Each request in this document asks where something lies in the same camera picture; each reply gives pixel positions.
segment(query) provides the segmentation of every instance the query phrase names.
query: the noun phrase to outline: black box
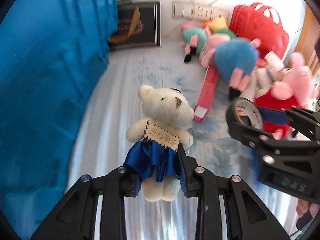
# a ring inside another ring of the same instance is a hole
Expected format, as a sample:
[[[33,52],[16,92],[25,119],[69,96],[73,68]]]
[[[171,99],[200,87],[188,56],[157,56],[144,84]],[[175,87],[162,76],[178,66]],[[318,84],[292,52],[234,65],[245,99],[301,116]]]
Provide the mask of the black box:
[[[118,5],[118,28],[108,44],[110,50],[160,46],[160,2]]]

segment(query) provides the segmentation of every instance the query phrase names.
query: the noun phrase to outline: teddy bear's arm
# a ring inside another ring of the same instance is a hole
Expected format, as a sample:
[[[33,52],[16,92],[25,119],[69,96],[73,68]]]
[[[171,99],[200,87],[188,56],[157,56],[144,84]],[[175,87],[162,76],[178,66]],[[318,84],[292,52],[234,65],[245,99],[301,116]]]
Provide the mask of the teddy bear's arm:
[[[193,136],[187,131],[181,128],[175,128],[174,135],[180,138],[179,142],[182,143],[184,147],[188,148],[193,145]]]
[[[143,139],[144,131],[148,125],[148,120],[152,121],[150,117],[145,117],[135,122],[129,130],[127,130],[125,137],[129,142],[137,142]]]

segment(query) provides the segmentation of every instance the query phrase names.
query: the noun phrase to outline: blue skirt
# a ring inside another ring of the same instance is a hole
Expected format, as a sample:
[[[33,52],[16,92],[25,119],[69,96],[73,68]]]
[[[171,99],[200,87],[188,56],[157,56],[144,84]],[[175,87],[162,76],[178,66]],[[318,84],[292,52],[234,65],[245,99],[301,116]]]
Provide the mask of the blue skirt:
[[[156,181],[163,181],[164,176],[180,178],[180,160],[178,153],[171,148],[164,148],[156,141],[138,141],[131,147],[123,166],[137,173],[141,179],[150,178],[156,169]]]

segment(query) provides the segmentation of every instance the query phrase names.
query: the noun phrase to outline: blue curtain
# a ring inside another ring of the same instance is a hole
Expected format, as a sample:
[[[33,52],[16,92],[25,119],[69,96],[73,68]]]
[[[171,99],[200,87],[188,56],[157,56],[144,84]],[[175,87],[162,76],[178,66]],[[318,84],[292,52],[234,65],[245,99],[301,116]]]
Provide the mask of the blue curtain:
[[[64,194],[116,0],[16,0],[0,25],[0,209],[29,239]]]

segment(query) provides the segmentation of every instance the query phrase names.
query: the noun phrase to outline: red bag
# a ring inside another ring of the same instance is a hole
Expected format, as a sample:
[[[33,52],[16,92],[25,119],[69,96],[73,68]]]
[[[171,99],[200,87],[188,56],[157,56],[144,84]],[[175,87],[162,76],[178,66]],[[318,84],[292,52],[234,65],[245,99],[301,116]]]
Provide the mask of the red bag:
[[[237,37],[247,38],[253,41],[255,38],[261,40],[261,45],[258,47],[260,58],[263,59],[270,51],[274,51],[279,58],[283,58],[289,43],[289,35],[282,28],[281,18],[279,23],[273,21],[270,9],[272,7],[265,6],[258,10],[255,8],[262,3],[253,3],[250,6],[239,5],[233,10],[230,30],[233,31]],[[269,10],[270,17],[265,16],[263,13]]]

